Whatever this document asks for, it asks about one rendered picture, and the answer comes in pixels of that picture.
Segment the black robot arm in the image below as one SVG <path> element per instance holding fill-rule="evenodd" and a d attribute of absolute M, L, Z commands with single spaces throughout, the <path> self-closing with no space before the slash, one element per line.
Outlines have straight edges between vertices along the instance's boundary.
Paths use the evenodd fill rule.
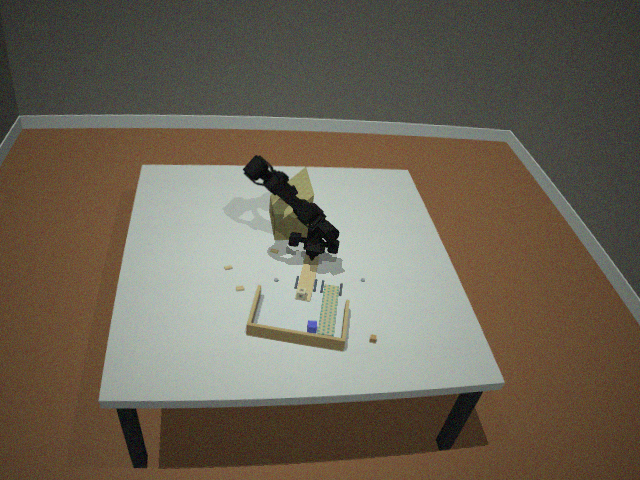
<path fill-rule="evenodd" d="M 268 171 L 268 168 L 270 169 Z M 255 157 L 243 169 L 244 174 L 257 185 L 264 186 L 272 194 L 278 195 L 286 204 L 293 208 L 293 212 L 298 216 L 297 219 L 302 222 L 312 232 L 318 232 L 328 243 L 332 243 L 339 237 L 339 231 L 325 218 L 327 217 L 323 210 L 315 203 L 309 203 L 305 199 L 299 199 L 297 189 L 294 185 L 288 183 L 289 176 L 283 171 L 276 171 L 268 164 L 260 155 Z M 261 178 L 262 183 L 255 182 Z M 307 225 L 309 224 L 309 226 Z M 325 252 L 325 244 L 322 244 L 321 237 L 312 238 L 308 235 L 306 238 L 306 255 L 318 256 Z"/>

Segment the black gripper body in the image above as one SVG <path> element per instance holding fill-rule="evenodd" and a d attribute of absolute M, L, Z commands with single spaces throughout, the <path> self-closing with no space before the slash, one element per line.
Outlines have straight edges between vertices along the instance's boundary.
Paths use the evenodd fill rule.
<path fill-rule="evenodd" d="M 327 251 L 329 253 L 333 253 L 333 254 L 337 254 L 338 253 L 338 248 L 339 248 L 339 240 L 336 240 L 332 243 L 328 243 L 325 242 L 322 238 L 322 236 L 320 236 L 318 234 L 318 232 L 312 232 L 311 230 L 308 229 L 308 235 L 312 235 L 312 238 L 317 238 L 317 237 L 321 237 L 322 240 L 322 244 L 325 244 L 325 248 L 328 248 Z M 297 233 L 297 232 L 292 232 L 290 234 L 289 237 L 289 242 L 288 245 L 289 246 L 293 246 L 293 247 L 297 247 L 299 245 L 299 242 L 304 243 L 304 248 L 306 248 L 305 242 L 306 242 L 306 238 L 305 237 L 301 237 L 301 233 Z"/>

